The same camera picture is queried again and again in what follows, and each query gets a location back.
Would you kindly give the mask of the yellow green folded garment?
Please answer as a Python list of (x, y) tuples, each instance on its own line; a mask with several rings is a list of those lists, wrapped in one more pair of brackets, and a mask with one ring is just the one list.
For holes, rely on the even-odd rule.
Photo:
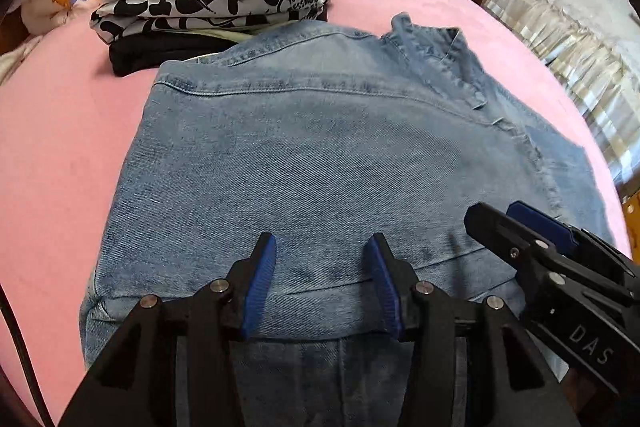
[(244, 42), (246, 40), (250, 40), (250, 38), (263, 34), (266, 31), (279, 29), (282, 27), (296, 25), (296, 24), (298, 24), (298, 20), (290, 20), (289, 22), (277, 23), (277, 24), (268, 25), (265, 27), (249, 29), (247, 31), (219, 29), (219, 28), (192, 28), (192, 29), (181, 29), (181, 30), (173, 29), (172, 32), (178, 32), (179, 34), (186, 34), (186, 35), (197, 35), (197, 36), (204, 36), (208, 38), (216, 38), (218, 40), (231, 42), (232, 44), (237, 44), (240, 42)]

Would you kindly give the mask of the black white patterned folded garment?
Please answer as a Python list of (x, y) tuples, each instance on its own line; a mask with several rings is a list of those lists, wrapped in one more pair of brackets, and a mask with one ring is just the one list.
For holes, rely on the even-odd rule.
[(90, 27), (106, 44), (145, 31), (251, 32), (322, 17), (330, 0), (116, 0), (97, 8)]

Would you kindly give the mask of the wooden drawer cabinet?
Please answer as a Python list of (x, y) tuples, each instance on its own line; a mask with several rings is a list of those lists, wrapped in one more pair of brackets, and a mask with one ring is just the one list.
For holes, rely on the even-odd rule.
[(624, 200), (623, 212), (632, 259), (638, 265), (640, 263), (640, 191)]

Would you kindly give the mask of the pink bed blanket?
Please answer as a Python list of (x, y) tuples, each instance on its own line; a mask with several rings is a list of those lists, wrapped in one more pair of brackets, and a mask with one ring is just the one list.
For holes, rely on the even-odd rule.
[[(622, 206), (582, 115), (549, 69), (470, 0), (331, 0), (329, 19), (385, 34), (398, 13), (460, 28), (489, 75), (587, 153), (616, 247)], [(53, 418), (85, 373), (78, 312), (154, 72), (116, 78), (85, 17), (51, 31), (1, 88), (1, 284)]]

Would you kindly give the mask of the lace covered furniture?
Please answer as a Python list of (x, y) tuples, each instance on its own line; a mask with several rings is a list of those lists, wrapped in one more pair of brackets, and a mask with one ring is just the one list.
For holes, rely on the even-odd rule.
[(608, 0), (486, 0), (578, 108), (618, 195), (639, 190), (639, 21)]

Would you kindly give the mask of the small grey cloth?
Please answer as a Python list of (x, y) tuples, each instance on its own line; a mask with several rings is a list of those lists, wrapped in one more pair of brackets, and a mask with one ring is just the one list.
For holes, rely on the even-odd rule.
[(0, 84), (5, 83), (14, 74), (42, 39), (43, 36), (31, 36), (13, 51), (0, 56)]

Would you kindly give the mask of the blue denim jacket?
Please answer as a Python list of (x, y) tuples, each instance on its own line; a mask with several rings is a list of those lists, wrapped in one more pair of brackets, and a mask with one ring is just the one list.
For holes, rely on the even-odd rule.
[(521, 200), (612, 239), (585, 151), (484, 71), (458, 28), (301, 22), (167, 62), (128, 150), (80, 309), (92, 363), (146, 294), (190, 296), (264, 232), (276, 271), (232, 350), (251, 426), (393, 426), (411, 347), (384, 332), (367, 239), (450, 296), (504, 299), (513, 270), (463, 228)]

